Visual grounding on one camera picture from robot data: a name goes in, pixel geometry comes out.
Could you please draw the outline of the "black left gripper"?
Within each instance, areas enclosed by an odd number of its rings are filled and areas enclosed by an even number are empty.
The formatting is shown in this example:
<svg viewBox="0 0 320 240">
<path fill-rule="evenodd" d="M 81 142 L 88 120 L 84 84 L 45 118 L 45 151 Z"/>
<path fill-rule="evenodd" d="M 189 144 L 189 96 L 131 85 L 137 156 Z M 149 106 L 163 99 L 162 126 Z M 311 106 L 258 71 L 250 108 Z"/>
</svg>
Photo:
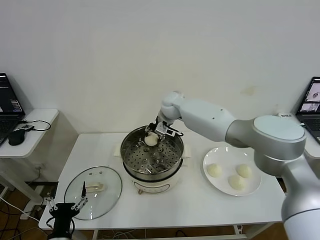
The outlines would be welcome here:
<svg viewBox="0 0 320 240">
<path fill-rule="evenodd" d="M 75 230 L 75 223 L 73 221 L 75 211 L 80 211 L 88 202 L 86 182 L 84 181 L 82 184 L 81 196 L 76 203 L 56 204 L 52 196 L 45 197 L 44 201 L 49 206 L 49 213 L 51 214 L 51 217 L 47 220 L 47 226 L 49 227 L 49 222 L 54 220 L 51 235 L 72 235 Z"/>
</svg>

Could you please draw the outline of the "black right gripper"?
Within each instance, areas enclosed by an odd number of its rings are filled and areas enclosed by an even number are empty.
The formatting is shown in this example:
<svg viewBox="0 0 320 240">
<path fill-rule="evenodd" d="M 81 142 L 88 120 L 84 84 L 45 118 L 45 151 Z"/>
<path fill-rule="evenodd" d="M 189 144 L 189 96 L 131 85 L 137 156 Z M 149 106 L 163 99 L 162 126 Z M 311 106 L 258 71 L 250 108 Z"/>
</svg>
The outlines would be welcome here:
<svg viewBox="0 0 320 240">
<path fill-rule="evenodd" d="M 164 121 L 159 121 L 156 123 L 151 122 L 145 127 L 144 135 L 147 137 L 149 133 L 155 133 L 158 136 L 158 143 L 160 143 L 166 139 L 167 130 L 168 127 L 166 126 L 166 123 Z"/>
</svg>

